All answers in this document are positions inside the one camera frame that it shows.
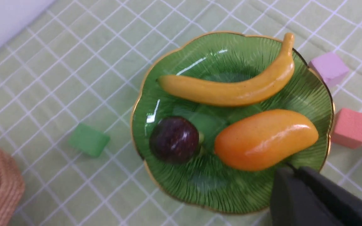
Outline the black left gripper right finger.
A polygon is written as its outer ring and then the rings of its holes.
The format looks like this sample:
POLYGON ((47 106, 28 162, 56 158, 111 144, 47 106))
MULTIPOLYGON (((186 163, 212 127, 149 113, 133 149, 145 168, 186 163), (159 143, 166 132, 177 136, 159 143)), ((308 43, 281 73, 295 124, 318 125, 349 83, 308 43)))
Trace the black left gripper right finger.
POLYGON ((327 209, 345 226, 362 226, 362 199, 338 186, 309 166, 286 163, 327 209))

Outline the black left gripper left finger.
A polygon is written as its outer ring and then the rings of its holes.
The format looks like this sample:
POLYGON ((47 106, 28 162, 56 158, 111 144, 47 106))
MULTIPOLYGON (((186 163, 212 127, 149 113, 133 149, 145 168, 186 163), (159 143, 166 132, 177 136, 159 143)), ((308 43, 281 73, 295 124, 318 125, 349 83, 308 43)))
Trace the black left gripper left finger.
POLYGON ((273 226, 343 225, 287 167, 275 171, 270 213, 273 226))

